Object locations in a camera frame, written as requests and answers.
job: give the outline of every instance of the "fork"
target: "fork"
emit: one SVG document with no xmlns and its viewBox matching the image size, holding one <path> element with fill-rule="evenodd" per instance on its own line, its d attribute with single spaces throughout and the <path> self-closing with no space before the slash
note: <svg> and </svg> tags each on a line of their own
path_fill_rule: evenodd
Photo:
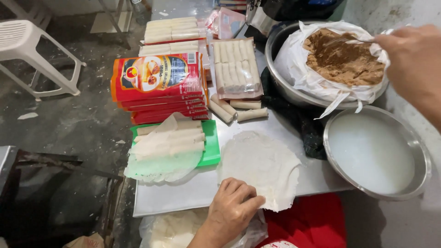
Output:
<svg viewBox="0 0 441 248">
<path fill-rule="evenodd" d="M 340 38 L 337 38 L 337 39 L 334 39 L 334 40 L 331 40 L 331 41 L 329 41 L 328 43 L 325 43 L 323 46 L 324 47 L 327 47 L 327 46 L 329 46 L 329 45 L 332 45 L 332 44 L 335 44 L 335 43 L 339 43 L 339 42 L 347 42 L 347 41 L 359 41 L 359 42 L 364 42 L 364 43 L 374 43 L 374 40 L 372 39 L 372 40 L 360 40 L 360 39 L 357 39 L 356 37 L 354 37 L 354 36 L 350 36 L 351 38 L 347 38 L 347 37 L 340 37 Z"/>
</svg>

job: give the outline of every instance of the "brown meat mixture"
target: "brown meat mixture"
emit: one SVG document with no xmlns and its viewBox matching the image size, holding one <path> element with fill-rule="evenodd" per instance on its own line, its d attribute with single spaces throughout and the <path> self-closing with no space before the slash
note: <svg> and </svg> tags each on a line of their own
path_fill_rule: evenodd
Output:
<svg viewBox="0 0 441 248">
<path fill-rule="evenodd" d="M 311 52 L 306 64 L 327 80 L 348 86 L 376 85 L 383 80 L 385 65 L 370 54 L 370 43 L 323 45 L 342 35 L 320 29 L 309 36 L 303 45 Z"/>
</svg>

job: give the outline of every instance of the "red cloth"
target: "red cloth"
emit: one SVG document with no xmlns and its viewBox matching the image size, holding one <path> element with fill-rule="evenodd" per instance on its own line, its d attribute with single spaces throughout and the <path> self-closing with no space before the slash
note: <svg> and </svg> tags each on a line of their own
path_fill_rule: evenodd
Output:
<svg viewBox="0 0 441 248">
<path fill-rule="evenodd" d="M 300 197 L 290 209 L 265 211 L 268 238 L 256 248 L 287 241 L 298 248 L 346 248 L 340 199 L 334 193 Z"/>
</svg>

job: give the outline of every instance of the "plastic bottle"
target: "plastic bottle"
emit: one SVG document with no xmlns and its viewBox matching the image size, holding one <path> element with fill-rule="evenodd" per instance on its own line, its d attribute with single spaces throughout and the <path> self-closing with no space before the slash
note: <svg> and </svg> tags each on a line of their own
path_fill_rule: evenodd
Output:
<svg viewBox="0 0 441 248">
<path fill-rule="evenodd" d="M 133 5 L 133 14 L 139 25 L 146 25 L 149 21 L 149 13 L 142 0 L 131 0 Z"/>
</svg>

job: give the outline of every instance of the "dirty floor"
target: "dirty floor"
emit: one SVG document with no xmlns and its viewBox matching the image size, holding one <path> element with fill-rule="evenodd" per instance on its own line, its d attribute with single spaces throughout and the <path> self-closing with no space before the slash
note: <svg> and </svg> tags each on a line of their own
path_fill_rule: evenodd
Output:
<svg viewBox="0 0 441 248">
<path fill-rule="evenodd" d="M 117 109 L 110 94 L 110 78 L 116 58 L 135 57 L 145 27 L 132 19 L 128 32 L 132 50 L 119 45 L 116 34 L 90 34 L 95 14 L 54 18 L 47 32 L 87 67 L 81 68 L 77 87 L 79 96 L 63 95 L 41 102 L 27 93 L 6 75 L 0 74 L 0 145 L 13 145 L 32 152 L 77 155 L 87 168 L 117 174 L 127 163 L 127 151 L 132 140 L 130 114 Z M 48 59 L 65 55 L 47 40 L 41 39 L 37 50 Z M 15 60 L 2 62 L 19 78 L 30 83 L 33 69 Z M 61 72 L 72 74 L 69 67 Z M 41 77 L 36 89 L 55 89 Z M 18 120 L 21 115 L 38 116 Z M 106 180 L 82 173 L 68 174 L 63 180 L 49 180 L 59 171 L 40 169 L 22 178 L 19 197 L 36 197 L 38 185 L 48 187 L 47 224 L 60 225 L 94 222 L 101 211 Z M 125 185 L 121 200 L 127 207 L 117 213 L 114 247 L 138 247 L 140 220 L 131 217 L 134 201 L 134 181 Z"/>
</svg>

